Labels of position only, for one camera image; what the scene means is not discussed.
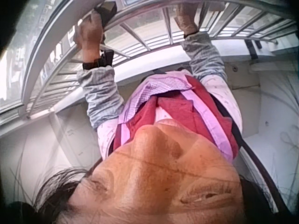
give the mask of white wall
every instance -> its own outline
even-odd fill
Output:
[[[250,71],[249,62],[225,63],[228,85],[239,105],[243,119],[243,137],[258,133],[261,109],[260,80]]]
[[[73,166],[90,169],[100,159],[97,133],[86,114],[87,103],[50,115],[50,123]]]
[[[22,152],[21,168],[17,173]],[[15,182],[14,175],[18,177],[20,173],[21,178],[18,177],[18,181],[21,181],[28,195],[28,197],[25,196],[28,202],[36,196],[38,189],[46,179],[70,167],[48,117],[1,138],[0,162],[3,191],[7,203],[15,200],[24,201],[23,193],[18,182]]]
[[[246,139],[291,210],[299,192],[299,80],[296,72],[261,71],[259,132]]]

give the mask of hand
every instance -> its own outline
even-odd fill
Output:
[[[177,6],[177,16],[174,20],[185,35],[196,33],[198,31],[198,27],[194,22],[197,8],[198,3],[183,3],[178,4]]]
[[[75,31],[74,42],[83,51],[85,63],[94,62],[100,58],[100,43],[103,39],[102,20],[99,13],[92,11]]]

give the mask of gray sleeve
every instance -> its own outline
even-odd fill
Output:
[[[227,81],[224,63],[209,34],[198,32],[186,37],[182,47],[191,58],[192,74],[199,81],[208,75],[218,75]]]
[[[107,120],[118,118],[123,109],[123,98],[114,82],[111,66],[77,73],[88,102],[87,115],[94,129]]]

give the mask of watch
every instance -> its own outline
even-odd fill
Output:
[[[99,67],[112,66],[114,51],[105,50],[101,58],[94,60],[92,63],[83,63],[82,67],[84,70],[90,70]]]

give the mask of red vest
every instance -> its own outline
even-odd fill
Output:
[[[233,157],[235,158],[237,156],[239,147],[232,134],[232,119],[223,117],[221,115],[210,94],[197,79],[191,76],[186,76],[186,78],[187,81],[192,85],[193,92],[207,105],[207,107],[217,118],[230,142],[233,151]],[[158,106],[162,107],[173,119],[179,121],[182,125],[189,128],[191,131],[206,137],[209,141],[214,143],[214,140],[209,130],[207,129],[201,115],[193,107],[193,102],[191,100],[185,99],[180,91],[170,91],[151,96],[146,103],[141,105],[135,116],[126,123],[130,131],[130,139],[128,140],[128,142],[130,142],[134,138],[138,128],[142,127],[143,125],[154,124],[156,108]],[[117,149],[120,145],[121,125],[118,125],[116,129],[113,149]]]

